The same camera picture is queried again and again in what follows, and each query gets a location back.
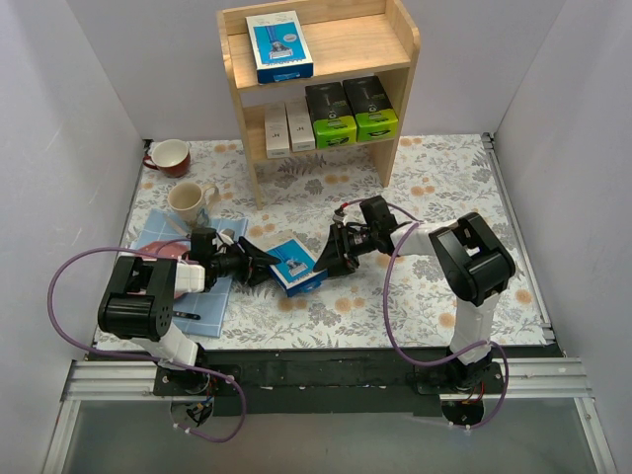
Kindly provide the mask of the blue Harry's razor pack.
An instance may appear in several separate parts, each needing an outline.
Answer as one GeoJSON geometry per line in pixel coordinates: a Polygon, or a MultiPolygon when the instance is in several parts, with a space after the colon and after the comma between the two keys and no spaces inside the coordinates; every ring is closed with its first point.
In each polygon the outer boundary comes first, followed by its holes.
{"type": "Polygon", "coordinates": [[[279,259],[278,264],[270,266],[271,275],[287,297],[318,288],[328,276],[326,271],[314,271],[316,259],[295,237],[285,239],[267,253],[279,259]]]}
{"type": "Polygon", "coordinates": [[[249,16],[246,23],[259,84],[313,76],[313,59],[295,11],[249,16]]]}

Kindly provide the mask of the green black Gillette razor box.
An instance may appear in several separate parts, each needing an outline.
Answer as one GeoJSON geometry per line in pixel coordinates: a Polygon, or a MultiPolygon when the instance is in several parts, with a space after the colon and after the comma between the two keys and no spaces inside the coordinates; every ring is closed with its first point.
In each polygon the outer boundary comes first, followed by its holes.
{"type": "Polygon", "coordinates": [[[356,120],[340,82],[308,85],[305,98],[317,149],[356,143],[356,120]]]}
{"type": "Polygon", "coordinates": [[[379,78],[347,79],[342,85],[355,118],[357,140],[393,138],[399,121],[379,78]]]}

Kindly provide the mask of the white Harry's razor box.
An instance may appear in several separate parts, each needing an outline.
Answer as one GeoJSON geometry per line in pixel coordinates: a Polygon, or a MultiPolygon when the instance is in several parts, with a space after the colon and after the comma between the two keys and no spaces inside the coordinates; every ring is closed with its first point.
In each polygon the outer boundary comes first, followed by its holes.
{"type": "Polygon", "coordinates": [[[312,122],[304,97],[285,102],[289,139],[293,152],[311,151],[316,148],[312,122]]]}

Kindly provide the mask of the long white Harry's box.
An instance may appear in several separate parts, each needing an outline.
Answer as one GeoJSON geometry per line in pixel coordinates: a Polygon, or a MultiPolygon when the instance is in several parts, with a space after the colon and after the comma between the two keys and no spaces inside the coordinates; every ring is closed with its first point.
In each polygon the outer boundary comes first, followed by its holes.
{"type": "Polygon", "coordinates": [[[291,152],[284,102],[265,105],[264,121],[267,158],[289,157],[291,152]]]}

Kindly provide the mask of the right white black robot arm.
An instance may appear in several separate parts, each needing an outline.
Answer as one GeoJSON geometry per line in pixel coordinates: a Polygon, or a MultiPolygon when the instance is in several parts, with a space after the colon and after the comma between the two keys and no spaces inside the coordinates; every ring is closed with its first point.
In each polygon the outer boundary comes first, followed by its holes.
{"type": "Polygon", "coordinates": [[[356,271],[358,257],[378,251],[390,257],[382,291],[387,338],[406,362],[436,368],[435,377],[458,392],[469,392],[482,383],[492,361],[491,332],[501,293],[515,274],[515,263],[485,219],[470,212],[453,222],[423,224],[414,219],[399,223],[383,197],[358,199],[364,223],[347,221],[345,203],[335,210],[324,250],[314,271],[343,277],[356,271]],[[389,319],[390,279],[397,258],[434,256],[449,288],[456,296],[453,335],[446,356],[420,361],[398,346],[389,319]]]}

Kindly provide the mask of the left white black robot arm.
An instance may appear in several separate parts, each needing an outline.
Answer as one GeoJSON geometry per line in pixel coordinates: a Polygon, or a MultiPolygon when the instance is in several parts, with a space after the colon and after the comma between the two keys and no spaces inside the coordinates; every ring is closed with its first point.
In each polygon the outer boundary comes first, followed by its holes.
{"type": "Polygon", "coordinates": [[[281,259],[246,238],[225,239],[214,228],[191,234],[190,263],[169,258],[121,256],[98,310],[101,331],[143,347],[157,361],[176,369],[176,382],[191,395],[210,381],[198,362],[199,345],[175,325],[174,296],[209,292],[221,277],[255,286],[270,277],[281,259]]]}

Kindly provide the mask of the wooden two-tier shelf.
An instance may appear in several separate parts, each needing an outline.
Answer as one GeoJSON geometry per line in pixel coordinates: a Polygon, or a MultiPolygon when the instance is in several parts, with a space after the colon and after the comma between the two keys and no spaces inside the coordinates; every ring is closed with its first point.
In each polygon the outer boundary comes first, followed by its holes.
{"type": "Polygon", "coordinates": [[[297,80],[297,85],[375,74],[398,119],[407,111],[422,45],[419,30],[400,1],[278,1],[219,11],[224,68],[257,207],[264,205],[257,167],[268,160],[265,107],[246,107],[242,98],[248,92],[268,93],[273,85],[257,80],[246,19],[290,10],[298,16],[314,61],[313,76],[297,80]]]}

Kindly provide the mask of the pink dotted plate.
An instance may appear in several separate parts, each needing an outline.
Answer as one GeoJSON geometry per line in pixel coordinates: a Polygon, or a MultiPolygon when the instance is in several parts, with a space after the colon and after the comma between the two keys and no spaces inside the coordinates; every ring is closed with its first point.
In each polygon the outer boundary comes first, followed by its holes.
{"type": "Polygon", "coordinates": [[[138,247],[138,250],[180,261],[182,255],[188,252],[189,246],[185,242],[153,241],[138,247]]]}

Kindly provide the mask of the floral patterned tablecloth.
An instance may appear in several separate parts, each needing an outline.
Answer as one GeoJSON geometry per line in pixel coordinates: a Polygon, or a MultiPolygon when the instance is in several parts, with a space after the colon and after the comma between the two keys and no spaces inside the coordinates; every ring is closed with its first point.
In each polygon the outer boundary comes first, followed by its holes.
{"type": "MultiPolygon", "coordinates": [[[[400,142],[388,186],[382,186],[363,147],[339,148],[270,161],[258,168],[264,205],[256,207],[239,141],[192,144],[191,181],[216,184],[221,200],[215,215],[246,219],[248,237],[263,245],[294,232],[313,253],[324,247],[333,210],[343,202],[381,195],[397,205],[397,215],[441,223],[468,212],[481,214],[516,264],[516,272],[495,311],[492,337],[504,346],[540,346],[553,338],[539,300],[490,139],[482,135],[406,136],[400,142]]],[[[316,290],[287,297],[266,282],[234,285],[217,350],[386,348],[382,291],[390,259],[362,257],[358,270],[325,281],[316,290]]],[[[401,347],[442,347],[455,324],[456,300],[436,259],[402,257],[390,279],[389,319],[401,347]]]]}

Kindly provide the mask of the cream ceramic mug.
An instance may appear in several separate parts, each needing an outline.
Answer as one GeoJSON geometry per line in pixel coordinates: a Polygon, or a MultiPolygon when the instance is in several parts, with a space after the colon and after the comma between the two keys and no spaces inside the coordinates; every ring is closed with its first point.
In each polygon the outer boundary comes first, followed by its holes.
{"type": "Polygon", "coordinates": [[[190,228],[209,227],[213,207],[220,202],[215,184],[183,182],[168,193],[167,202],[190,228]]]}

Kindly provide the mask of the blue checked cloth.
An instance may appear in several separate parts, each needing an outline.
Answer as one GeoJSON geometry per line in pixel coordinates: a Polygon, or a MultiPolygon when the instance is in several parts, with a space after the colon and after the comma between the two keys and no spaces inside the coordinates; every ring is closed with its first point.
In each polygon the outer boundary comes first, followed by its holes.
{"type": "MultiPolygon", "coordinates": [[[[146,248],[152,252],[159,241],[182,237],[181,232],[176,230],[171,222],[176,223],[180,228],[185,228],[183,221],[175,213],[152,209],[144,226],[134,230],[134,239],[130,247],[146,248]]],[[[187,293],[176,298],[175,311],[195,314],[199,319],[176,317],[174,324],[188,335],[218,338],[221,334],[231,283],[231,277],[221,277],[210,292],[187,293]]]]}

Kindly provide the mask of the red ceramic mug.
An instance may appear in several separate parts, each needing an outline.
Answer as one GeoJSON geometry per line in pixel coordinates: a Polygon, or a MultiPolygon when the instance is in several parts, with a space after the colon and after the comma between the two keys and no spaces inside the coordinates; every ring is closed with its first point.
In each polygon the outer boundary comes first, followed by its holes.
{"type": "Polygon", "coordinates": [[[179,139],[162,141],[143,157],[144,167],[160,171],[170,178],[185,176],[189,172],[191,162],[189,144],[179,139]]]}

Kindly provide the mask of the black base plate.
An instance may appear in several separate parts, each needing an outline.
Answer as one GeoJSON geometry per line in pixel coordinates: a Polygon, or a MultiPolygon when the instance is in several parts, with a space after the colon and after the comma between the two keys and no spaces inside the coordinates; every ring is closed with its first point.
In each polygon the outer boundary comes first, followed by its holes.
{"type": "Polygon", "coordinates": [[[242,404],[233,386],[213,377],[158,368],[156,396],[211,394],[218,417],[270,414],[402,413],[439,417],[442,396],[468,400],[480,409],[483,396],[498,395],[504,385],[500,365],[491,361],[482,383],[455,390],[441,383],[436,368],[414,366],[392,350],[204,351],[197,363],[231,375],[241,385],[242,404]]]}

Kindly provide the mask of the aluminium rail frame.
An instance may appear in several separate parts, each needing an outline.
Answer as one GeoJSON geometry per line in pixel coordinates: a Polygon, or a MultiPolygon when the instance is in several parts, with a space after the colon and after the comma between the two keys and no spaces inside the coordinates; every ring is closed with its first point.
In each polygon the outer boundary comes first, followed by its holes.
{"type": "Polygon", "coordinates": [[[76,362],[47,473],[613,473],[585,370],[575,358],[518,358],[505,399],[467,431],[452,394],[397,386],[266,385],[243,430],[214,444],[176,429],[183,397],[154,397],[149,363],[76,362]]]}

